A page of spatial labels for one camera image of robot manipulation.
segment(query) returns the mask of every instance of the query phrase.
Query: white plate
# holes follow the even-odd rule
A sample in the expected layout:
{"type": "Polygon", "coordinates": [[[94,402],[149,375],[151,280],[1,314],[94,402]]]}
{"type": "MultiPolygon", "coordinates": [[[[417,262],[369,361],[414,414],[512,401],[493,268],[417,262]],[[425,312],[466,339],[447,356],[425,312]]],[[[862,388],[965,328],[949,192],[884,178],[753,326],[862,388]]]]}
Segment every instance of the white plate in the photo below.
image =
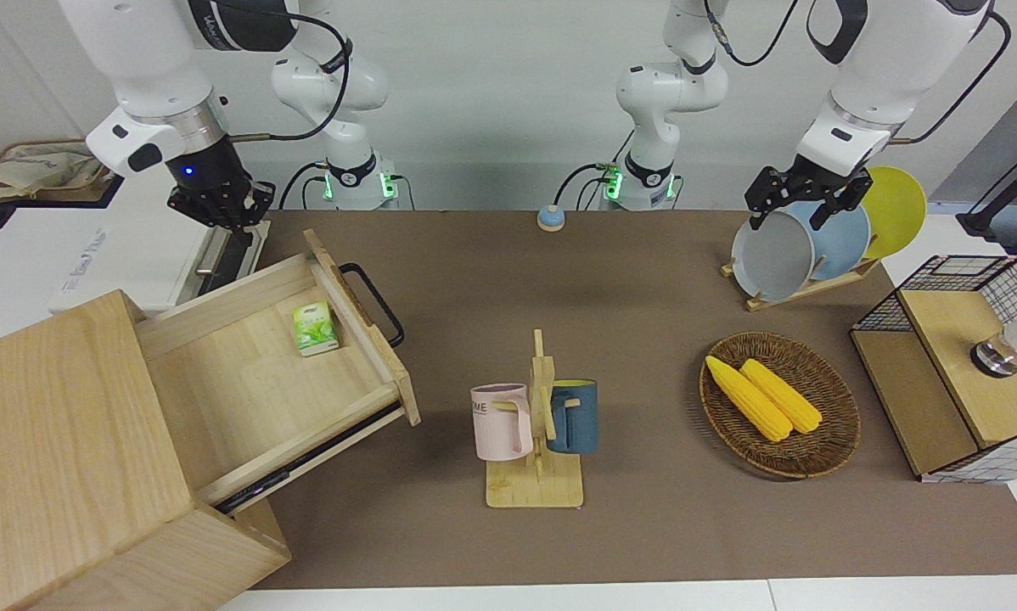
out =
{"type": "Polygon", "coordinates": [[[815,241],[815,253],[826,259],[811,276],[811,280],[830,281],[849,273],[866,252],[871,244],[871,218],[862,206],[834,213],[826,224],[815,232],[811,228],[811,217],[815,216],[821,201],[796,201],[784,208],[811,233],[815,241]]]}
{"type": "Polygon", "coordinates": [[[763,301],[781,301],[802,289],[815,267],[815,241],[795,217],[770,213],[758,231],[746,221],[734,235],[732,269],[738,286],[763,301]]]}

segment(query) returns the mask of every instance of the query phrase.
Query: yellow plate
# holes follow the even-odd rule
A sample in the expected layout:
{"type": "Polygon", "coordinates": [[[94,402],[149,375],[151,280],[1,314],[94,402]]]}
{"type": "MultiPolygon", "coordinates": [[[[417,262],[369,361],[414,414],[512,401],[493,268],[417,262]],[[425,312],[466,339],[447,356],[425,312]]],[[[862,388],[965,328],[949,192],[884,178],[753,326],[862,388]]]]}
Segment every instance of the yellow plate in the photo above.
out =
{"type": "Polygon", "coordinates": [[[915,178],[896,167],[873,167],[875,184],[862,198],[876,237],[866,249],[868,259],[894,254],[916,239],[928,217],[928,196],[915,178]]]}

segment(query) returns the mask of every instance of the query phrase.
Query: brown table surface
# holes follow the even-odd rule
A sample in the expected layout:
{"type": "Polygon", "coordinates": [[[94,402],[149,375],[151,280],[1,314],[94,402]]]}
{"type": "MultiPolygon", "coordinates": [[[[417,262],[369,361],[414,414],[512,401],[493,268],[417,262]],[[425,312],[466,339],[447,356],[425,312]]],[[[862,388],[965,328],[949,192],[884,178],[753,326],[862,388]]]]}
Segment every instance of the brown table surface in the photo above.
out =
{"type": "Polygon", "coordinates": [[[534,212],[273,213],[261,264],[311,228],[376,282],[407,327],[423,422],[273,495],[294,561],[257,588],[1017,572],[1008,488],[916,483],[847,337],[891,290],[885,271],[745,312],[718,273],[744,219],[570,213],[550,235],[534,212]],[[598,379],[583,509],[485,506],[469,389],[527,382],[535,327],[560,377],[598,379]],[[777,482],[703,432],[704,353],[742,330],[795,338],[841,372],[862,418],[845,468],[777,482]]]}

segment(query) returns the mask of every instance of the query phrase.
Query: blue mug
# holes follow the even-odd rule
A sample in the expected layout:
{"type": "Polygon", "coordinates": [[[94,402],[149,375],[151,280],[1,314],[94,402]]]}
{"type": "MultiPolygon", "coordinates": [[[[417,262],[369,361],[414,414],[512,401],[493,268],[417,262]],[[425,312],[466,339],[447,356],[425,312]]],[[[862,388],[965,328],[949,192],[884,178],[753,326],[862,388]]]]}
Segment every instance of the blue mug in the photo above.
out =
{"type": "Polygon", "coordinates": [[[556,439],[547,448],[562,454],[598,449],[598,385],[594,379],[556,379],[550,396],[556,439]]]}

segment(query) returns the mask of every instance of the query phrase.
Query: woven tray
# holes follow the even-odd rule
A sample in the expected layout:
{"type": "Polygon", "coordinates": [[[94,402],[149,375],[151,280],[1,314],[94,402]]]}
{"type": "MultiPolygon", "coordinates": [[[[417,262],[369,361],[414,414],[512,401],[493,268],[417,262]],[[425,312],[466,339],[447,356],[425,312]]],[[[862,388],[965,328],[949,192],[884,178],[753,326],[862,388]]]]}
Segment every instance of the woven tray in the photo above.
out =
{"type": "Polygon", "coordinates": [[[723,394],[709,367],[701,365],[701,401],[719,437],[758,469],[807,479],[837,471],[859,444],[859,413],[851,391],[838,372],[803,344],[772,332],[741,332],[713,346],[709,355],[739,368],[754,357],[791,383],[823,415],[812,433],[791,433],[774,444],[742,417],[723,394]]]}

